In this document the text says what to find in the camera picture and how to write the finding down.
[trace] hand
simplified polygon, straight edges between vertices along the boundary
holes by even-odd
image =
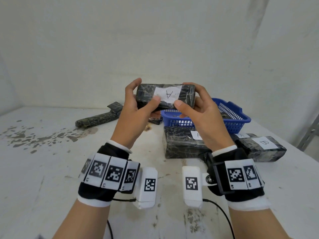
[[[145,129],[150,117],[160,118],[160,112],[153,112],[161,98],[154,96],[143,108],[138,110],[133,90],[141,84],[142,79],[134,80],[125,88],[125,102],[111,140],[129,149]]]
[[[180,117],[190,117],[205,145],[212,151],[234,145],[217,104],[211,99],[206,89],[191,82],[183,84],[195,85],[195,91],[200,97],[195,97],[194,109],[181,100],[176,100],[174,105],[182,113]]]

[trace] white table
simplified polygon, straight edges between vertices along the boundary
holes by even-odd
[[[24,107],[0,117],[1,239],[54,235],[77,196],[77,177],[87,156],[111,137],[117,121],[86,131],[74,131],[74,122],[103,112],[107,110]],[[266,195],[290,237],[318,238],[319,163],[254,121],[242,131],[273,136],[287,148],[277,162],[257,164]],[[156,205],[138,210],[129,202],[112,202],[109,221],[114,238],[231,238],[224,215],[213,204],[204,203],[200,210],[184,205],[182,166],[199,166],[204,172],[205,165],[199,159],[166,160],[162,135],[163,125],[152,124],[130,156],[141,166],[158,170]],[[227,209],[224,198],[207,188],[203,197]],[[108,228],[105,238],[109,238]]]

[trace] fingernail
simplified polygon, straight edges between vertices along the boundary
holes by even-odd
[[[183,102],[181,100],[176,100],[174,102],[175,105],[180,106]]]
[[[154,96],[153,99],[156,100],[156,101],[160,101],[160,97],[159,96]]]

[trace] wrist-mounted device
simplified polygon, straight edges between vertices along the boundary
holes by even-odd
[[[155,205],[157,175],[155,168],[140,168],[138,162],[96,153],[81,170],[78,193],[101,201],[111,201],[116,192],[134,193],[136,207],[150,208]]]
[[[187,205],[201,207],[202,186],[231,202],[247,201],[263,196],[264,182],[252,159],[241,148],[213,157],[206,155],[207,173],[199,167],[184,166],[183,195]]]

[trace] blue plastic basket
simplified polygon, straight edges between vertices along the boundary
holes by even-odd
[[[251,118],[242,112],[242,108],[232,103],[226,102],[222,99],[212,98],[217,104],[220,112],[225,112],[232,119],[224,119],[225,126],[229,133],[239,133],[245,123],[249,123]],[[161,111],[164,126],[186,126],[195,127],[189,117],[180,118],[181,112],[178,110],[163,110]]]

